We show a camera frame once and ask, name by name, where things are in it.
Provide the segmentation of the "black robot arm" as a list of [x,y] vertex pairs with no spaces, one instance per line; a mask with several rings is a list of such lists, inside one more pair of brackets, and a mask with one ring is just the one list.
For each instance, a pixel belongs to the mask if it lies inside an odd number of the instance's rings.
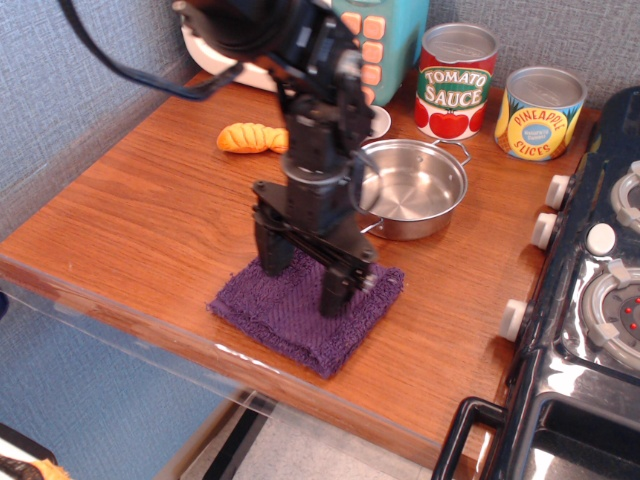
[[348,27],[321,1],[176,1],[173,10],[208,46],[254,64],[277,86],[289,146],[284,185],[257,181],[255,239],[261,266],[280,275],[301,250],[325,268],[320,312],[336,316],[366,289],[377,255],[357,226],[374,117],[363,61]]

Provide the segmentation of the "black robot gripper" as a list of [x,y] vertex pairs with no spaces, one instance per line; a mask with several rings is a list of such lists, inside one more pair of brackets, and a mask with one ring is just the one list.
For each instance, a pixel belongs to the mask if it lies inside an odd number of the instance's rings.
[[320,313],[335,317],[357,291],[373,282],[377,253],[356,220],[365,169],[372,164],[356,149],[327,172],[312,171],[289,155],[281,160],[285,185],[257,181],[254,233],[262,269],[270,277],[289,267],[299,249],[326,267]]

